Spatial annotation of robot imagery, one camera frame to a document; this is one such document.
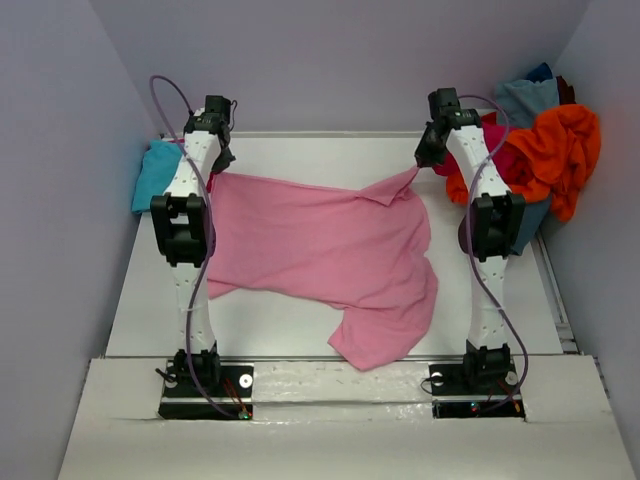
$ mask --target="orange cloth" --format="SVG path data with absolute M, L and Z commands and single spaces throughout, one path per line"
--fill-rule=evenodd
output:
M 561 105 L 538 115 L 532 129 L 511 132 L 502 148 L 516 157 L 504 178 L 511 190 L 522 193 L 527 203 L 551 193 L 551 211 L 566 222 L 600 155 L 598 117 L 583 105 Z M 460 172 L 447 178 L 447 194 L 453 202 L 466 204 Z

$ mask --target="pile of clothes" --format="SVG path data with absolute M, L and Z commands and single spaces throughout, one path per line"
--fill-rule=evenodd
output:
M 573 87 L 562 77 L 554 78 L 546 63 L 525 79 L 497 85 L 495 98 L 509 118 L 510 130 L 493 161 L 511 190 L 527 201 L 513 247 L 514 253 L 522 254 L 549 211 L 563 222 L 573 217 L 578 193 L 598 161 L 600 127 L 596 114 L 576 104 Z M 495 113 L 482 120 L 492 150 L 507 127 Z M 447 177 L 449 198 L 466 204 L 467 188 L 453 157 L 434 170 Z

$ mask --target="white table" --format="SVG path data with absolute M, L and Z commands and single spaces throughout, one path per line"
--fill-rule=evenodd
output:
M 360 189 L 413 165 L 417 135 L 236 136 L 230 172 L 322 186 Z M 427 256 L 440 281 L 433 322 L 410 357 L 461 355 L 471 316 L 471 277 L 457 240 L 463 209 L 445 194 L 444 179 L 423 170 L 412 188 L 431 223 Z M 158 253 L 151 218 L 143 215 L 120 297 L 108 357 L 168 357 L 175 353 L 175 291 Z M 505 306 L 533 354 L 561 354 L 554 315 L 531 247 L 512 257 Z M 224 357 L 330 358 L 327 339 L 342 312 L 270 292 L 237 290 L 210 301 L 212 325 Z M 510 345 L 519 352 L 515 341 Z
M 163 365 L 92 362 L 60 480 L 635 478 L 590 357 L 531 358 L 526 422 L 434 420 L 417 362 L 258 362 L 252 422 L 165 421 Z

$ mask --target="blue cloth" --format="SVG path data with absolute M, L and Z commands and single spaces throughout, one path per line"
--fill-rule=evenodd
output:
M 178 169 L 182 154 L 177 145 L 161 140 L 151 140 L 151 146 L 142 157 L 142 171 L 136 182 L 131 211 L 149 210 L 151 197 L 162 195 Z
M 527 76 L 524 77 L 525 80 L 529 80 L 530 82 L 544 82 L 545 80 L 551 80 L 553 78 L 553 72 L 551 72 L 551 68 L 547 65 L 547 62 L 543 62 L 538 65 L 536 68 L 527 73 Z
M 546 200 L 527 203 L 526 207 L 524 207 L 524 215 L 522 216 L 518 238 L 511 247 L 513 253 L 522 255 L 524 247 L 526 247 L 535 236 L 549 208 L 551 208 L 551 195 L 549 195 Z
M 558 82 L 555 78 L 540 83 L 529 80 L 500 83 L 495 88 L 496 102 L 500 105 L 512 127 L 531 128 L 539 113 L 560 105 Z M 498 115 L 498 124 L 504 119 Z

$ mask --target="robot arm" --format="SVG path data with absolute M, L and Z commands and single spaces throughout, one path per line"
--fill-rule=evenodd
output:
M 419 167 L 444 163 L 447 151 L 458 164 L 467 188 L 481 164 L 489 157 L 482 121 L 475 110 L 462 109 L 455 89 L 439 89 L 429 95 L 433 122 L 416 149 Z M 505 267 L 515 242 L 524 198 L 504 183 L 489 160 L 480 174 L 471 204 L 473 255 L 480 277 L 494 297 L 503 304 Z M 460 247 L 468 252 L 466 222 L 458 232 Z M 472 275 L 471 327 L 467 337 L 460 376 L 467 387 L 502 380 L 511 368 L 510 350 L 500 312 Z
M 220 96 L 207 96 L 205 108 L 190 116 L 184 128 L 184 149 L 195 164 L 202 178 L 210 173 L 220 173 L 234 160 L 229 150 L 229 117 L 231 102 Z M 175 376 L 189 381 L 185 363 L 186 318 L 196 279 L 207 255 L 207 210 L 206 191 L 183 156 L 178 163 L 175 176 L 163 195 L 151 200 L 151 217 L 160 253 L 171 266 L 177 291 L 175 328 L 176 366 Z M 215 229 L 210 239 L 215 249 Z M 198 377 L 204 384 L 212 384 L 219 377 L 219 357 L 216 338 L 209 322 L 207 282 L 201 282 L 191 307 L 191 350 L 199 361 L 194 362 Z

